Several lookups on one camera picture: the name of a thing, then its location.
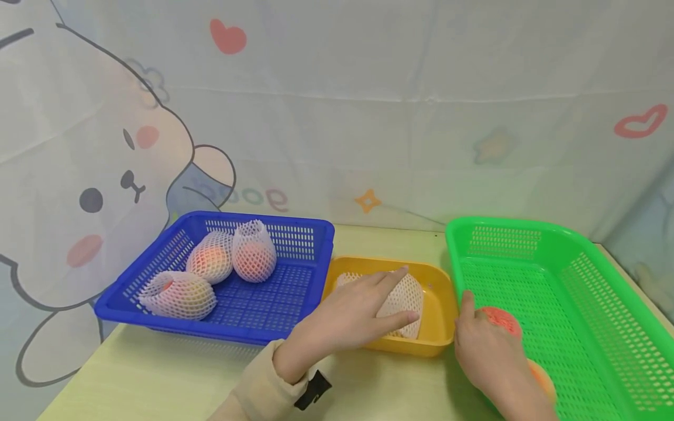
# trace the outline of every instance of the cartoon curtain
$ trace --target cartoon curtain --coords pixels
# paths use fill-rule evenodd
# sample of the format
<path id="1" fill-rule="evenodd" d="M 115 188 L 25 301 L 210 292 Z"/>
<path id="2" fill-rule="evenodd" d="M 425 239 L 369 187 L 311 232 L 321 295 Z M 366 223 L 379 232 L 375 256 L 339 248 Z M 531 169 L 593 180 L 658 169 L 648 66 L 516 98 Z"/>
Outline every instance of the cartoon curtain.
<path id="1" fill-rule="evenodd" d="M 664 243 L 626 238 L 670 177 L 673 20 L 669 0 L 0 0 L 0 408 L 37 417 L 109 332 L 96 297 L 196 209 L 548 220 L 671 275 L 647 262 Z"/>

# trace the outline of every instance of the bear eye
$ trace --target bear eye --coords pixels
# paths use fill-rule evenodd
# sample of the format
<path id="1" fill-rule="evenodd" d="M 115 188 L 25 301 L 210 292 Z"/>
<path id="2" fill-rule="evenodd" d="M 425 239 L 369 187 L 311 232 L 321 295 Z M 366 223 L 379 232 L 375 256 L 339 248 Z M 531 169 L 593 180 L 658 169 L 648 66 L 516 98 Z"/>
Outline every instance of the bear eye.
<path id="1" fill-rule="evenodd" d="M 103 195 L 98 189 L 89 187 L 80 195 L 80 207 L 85 212 L 95 214 L 103 208 Z"/>

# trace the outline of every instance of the green plastic basket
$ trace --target green plastic basket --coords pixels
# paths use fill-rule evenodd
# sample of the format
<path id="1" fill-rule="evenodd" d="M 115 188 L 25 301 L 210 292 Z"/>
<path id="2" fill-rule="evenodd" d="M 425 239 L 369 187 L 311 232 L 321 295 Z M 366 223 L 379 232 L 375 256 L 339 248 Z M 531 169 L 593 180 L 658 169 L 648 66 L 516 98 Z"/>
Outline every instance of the green plastic basket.
<path id="1" fill-rule="evenodd" d="M 674 339 L 577 232 L 526 220 L 447 225 L 457 296 L 511 312 L 573 421 L 673 421 Z"/>

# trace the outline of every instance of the left hand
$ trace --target left hand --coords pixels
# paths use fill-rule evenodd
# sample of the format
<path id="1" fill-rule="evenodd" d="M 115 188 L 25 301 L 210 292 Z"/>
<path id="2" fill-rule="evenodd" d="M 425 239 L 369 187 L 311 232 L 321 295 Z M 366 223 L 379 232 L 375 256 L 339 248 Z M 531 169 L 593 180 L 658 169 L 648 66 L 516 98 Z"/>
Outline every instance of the left hand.
<path id="1" fill-rule="evenodd" d="M 384 301 L 407 271 L 404 266 L 395 272 L 377 272 L 335 289 L 295 326 L 288 340 L 274 353 L 278 375 L 287 383 L 295 384 L 326 356 L 358 348 L 417 321 L 419 314 L 414 311 L 377 317 Z"/>

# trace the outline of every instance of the blue plastic basket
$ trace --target blue plastic basket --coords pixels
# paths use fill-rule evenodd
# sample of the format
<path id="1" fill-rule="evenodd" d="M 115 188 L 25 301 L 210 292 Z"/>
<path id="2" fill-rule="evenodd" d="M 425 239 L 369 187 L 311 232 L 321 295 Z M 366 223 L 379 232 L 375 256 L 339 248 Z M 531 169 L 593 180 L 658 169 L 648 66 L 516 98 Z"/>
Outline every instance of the blue plastic basket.
<path id="1" fill-rule="evenodd" d="M 261 220 L 276 246 L 271 277 L 260 284 L 236 272 L 214 286 L 216 308 L 201 321 L 155 316 L 137 300 L 159 272 L 185 270 L 190 251 L 213 230 L 234 233 Z M 191 212 L 180 217 L 140 255 L 98 299 L 101 319 L 185 335 L 266 345 L 286 338 L 320 303 L 332 256 L 334 227 L 323 220 L 226 212 Z"/>

